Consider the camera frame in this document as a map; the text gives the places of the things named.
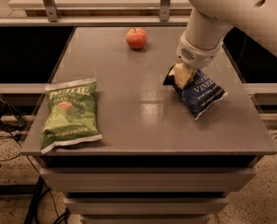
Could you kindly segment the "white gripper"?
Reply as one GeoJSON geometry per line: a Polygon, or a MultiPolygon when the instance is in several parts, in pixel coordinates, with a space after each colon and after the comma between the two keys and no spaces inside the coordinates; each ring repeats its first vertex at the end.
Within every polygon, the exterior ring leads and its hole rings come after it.
{"type": "Polygon", "coordinates": [[[183,90],[193,80],[195,70],[206,67],[215,58],[222,45],[223,42],[219,41],[214,49],[199,49],[187,40],[185,34],[182,34],[176,49],[181,63],[176,63],[169,73],[174,78],[174,84],[183,90]]]}

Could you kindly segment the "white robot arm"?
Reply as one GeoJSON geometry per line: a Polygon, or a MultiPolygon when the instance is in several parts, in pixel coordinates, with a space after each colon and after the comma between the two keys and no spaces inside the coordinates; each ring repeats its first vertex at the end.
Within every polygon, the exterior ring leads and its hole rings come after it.
{"type": "Polygon", "coordinates": [[[277,57],[277,0],[188,0],[192,5],[187,28],[176,50],[174,83],[183,89],[221,49],[234,27],[277,57]]]}

